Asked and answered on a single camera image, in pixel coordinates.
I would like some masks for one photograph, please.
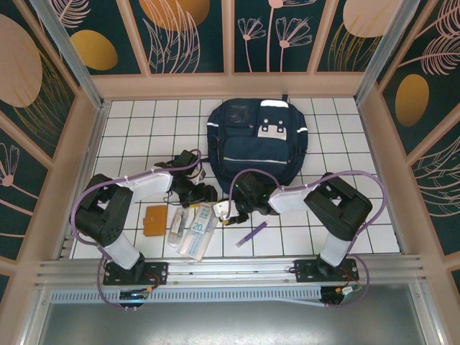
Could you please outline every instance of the decorative wallpaper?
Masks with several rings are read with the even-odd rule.
[[[460,2],[440,0],[383,90],[411,152],[460,102]]]
[[[460,122],[412,170],[444,254],[460,251]]]
[[[0,129],[0,257],[15,260],[47,175]]]
[[[307,71],[324,4],[316,0],[236,0],[234,71]]]
[[[91,75],[140,74],[115,0],[50,0]]]
[[[75,94],[11,0],[0,32],[0,112],[52,157]]]
[[[409,21],[409,24],[407,25],[407,27],[405,28],[404,32],[402,33],[399,42],[396,44],[396,47],[392,51],[391,56],[388,58],[387,63],[385,63],[385,66],[383,66],[382,71],[380,72],[379,76],[377,77],[377,82],[378,83],[380,83],[382,81],[383,77],[385,76],[385,74],[387,74],[388,68],[393,63],[394,57],[400,51],[400,48],[404,44],[405,39],[408,38],[408,35],[409,35],[410,31],[412,30],[414,24],[417,22],[417,19],[420,16],[420,14],[422,13],[422,11],[425,8],[426,4],[427,4],[426,0],[422,0],[422,1],[420,1],[418,3],[417,9],[415,10],[414,15],[412,16],[412,19]]]
[[[221,0],[131,0],[149,69],[222,73]]]
[[[400,0],[339,0],[318,72],[364,72]]]
[[[3,295],[6,291],[6,286],[8,285],[9,277],[7,275],[0,275],[0,304],[3,300]]]
[[[460,293],[460,270],[452,271],[452,278],[454,279],[455,286],[457,286],[457,290]]]

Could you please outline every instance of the navy blue backpack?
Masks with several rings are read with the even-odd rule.
[[[237,173],[256,168],[289,185],[307,152],[308,130],[303,114],[281,100],[235,98],[209,116],[208,154],[219,185],[229,193]],[[262,174],[266,185],[273,181]]]

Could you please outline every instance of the small packet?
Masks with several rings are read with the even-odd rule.
[[[176,248],[179,245],[180,241],[182,240],[182,237],[185,231],[185,224],[187,223],[187,219],[188,219],[188,208],[185,209],[185,208],[179,207],[174,214],[174,218],[172,219],[171,231],[167,235],[167,243],[172,248]]]
[[[219,219],[214,214],[212,206],[207,203],[201,203],[178,253],[196,261],[201,261],[218,222]]]

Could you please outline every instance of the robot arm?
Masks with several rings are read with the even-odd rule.
[[[179,195],[183,207],[202,201],[216,202],[217,192],[211,185],[199,183],[203,179],[201,169],[192,167],[198,157],[183,151],[173,161],[159,163],[159,172],[136,180],[114,183],[89,193],[80,203],[75,214],[75,225],[83,234],[92,238],[100,250],[138,281],[144,272],[144,256],[135,249],[123,233],[129,207],[132,203],[156,193],[174,192]],[[95,175],[86,189],[110,181],[102,174]]]
[[[318,270],[325,277],[344,261],[354,236],[372,210],[368,198],[338,177],[311,189],[303,185],[276,188],[264,186],[248,172],[238,179],[237,188],[230,215],[228,200],[214,206],[224,224],[246,221],[253,211],[266,215],[310,209],[318,217],[329,232],[318,256]]]

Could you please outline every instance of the purple pen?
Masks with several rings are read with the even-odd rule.
[[[257,233],[259,231],[261,231],[264,227],[267,226],[267,222],[264,221],[262,224],[260,224],[257,228],[254,229],[254,231],[251,231],[249,232],[245,237],[243,237],[243,239],[241,241],[238,241],[238,243],[236,243],[236,246],[239,248],[241,247],[243,244],[245,244],[246,242],[248,242],[252,237],[254,237],[255,235],[257,235]]]

